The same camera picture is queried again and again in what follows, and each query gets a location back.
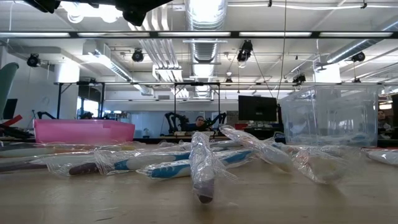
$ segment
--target air duct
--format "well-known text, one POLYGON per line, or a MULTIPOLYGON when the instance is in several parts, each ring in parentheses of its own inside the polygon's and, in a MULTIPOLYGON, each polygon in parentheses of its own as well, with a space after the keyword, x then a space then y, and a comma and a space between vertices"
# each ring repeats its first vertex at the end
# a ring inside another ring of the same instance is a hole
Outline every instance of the air duct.
MULTIPOLYGON (((221 30, 226 18, 227 3, 227 0, 185 0, 188 29, 221 30)), ((203 77, 198 81, 206 82, 214 73, 214 65, 210 63, 216 60, 218 44, 192 43, 190 48, 194 63, 192 65, 193 74, 196 77, 203 77)), ((208 94, 198 90, 197 93, 199 96, 208 94)))
MULTIPOLYGON (((389 19, 377 29, 376 31, 398 31, 398 16, 394 16, 393 18, 389 19)), ((366 40, 355 40, 349 43, 348 45, 340 48, 336 52, 331 53, 327 58, 325 59, 326 62, 321 63, 321 65, 326 65, 326 64, 333 64, 333 63, 338 63, 342 60, 345 60, 349 57, 352 57, 363 50, 381 42, 383 39, 366 39, 366 40)), ((299 66, 291 71, 293 73, 297 69, 300 69, 301 71, 304 71, 308 69, 312 64, 311 63, 305 63, 302 66, 299 66)))

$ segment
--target clear plastic bin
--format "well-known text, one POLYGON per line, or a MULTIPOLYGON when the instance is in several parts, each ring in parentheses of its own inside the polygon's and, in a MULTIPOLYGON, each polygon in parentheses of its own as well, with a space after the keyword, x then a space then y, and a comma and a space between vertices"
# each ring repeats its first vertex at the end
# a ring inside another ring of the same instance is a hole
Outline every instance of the clear plastic bin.
POLYGON ((287 144, 377 145, 378 85, 325 85, 280 101, 287 144))

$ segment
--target table surface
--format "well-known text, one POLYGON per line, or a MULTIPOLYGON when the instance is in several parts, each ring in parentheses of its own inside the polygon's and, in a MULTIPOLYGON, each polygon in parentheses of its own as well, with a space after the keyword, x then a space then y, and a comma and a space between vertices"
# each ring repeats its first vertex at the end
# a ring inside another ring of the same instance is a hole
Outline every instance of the table surface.
POLYGON ((397 223, 398 168, 368 161, 337 186, 317 185, 262 161, 230 169, 202 205, 189 177, 151 180, 135 172, 57 177, 45 170, 0 175, 6 223, 397 223))

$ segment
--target pink plastic bin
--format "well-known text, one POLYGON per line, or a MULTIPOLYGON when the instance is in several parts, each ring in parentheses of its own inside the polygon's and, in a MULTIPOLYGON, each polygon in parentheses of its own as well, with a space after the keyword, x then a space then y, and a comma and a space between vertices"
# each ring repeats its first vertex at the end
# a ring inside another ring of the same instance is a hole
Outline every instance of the pink plastic bin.
POLYGON ((36 142, 117 144, 132 141, 136 126, 110 120, 36 119, 36 142))

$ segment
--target chair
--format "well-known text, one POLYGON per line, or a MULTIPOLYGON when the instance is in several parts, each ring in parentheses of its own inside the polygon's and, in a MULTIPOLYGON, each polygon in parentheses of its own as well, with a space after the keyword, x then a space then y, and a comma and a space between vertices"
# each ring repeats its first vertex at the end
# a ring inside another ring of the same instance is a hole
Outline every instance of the chair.
POLYGON ((19 65, 15 62, 12 62, 0 69, 0 118, 2 118, 12 81, 17 73, 18 68, 19 65))

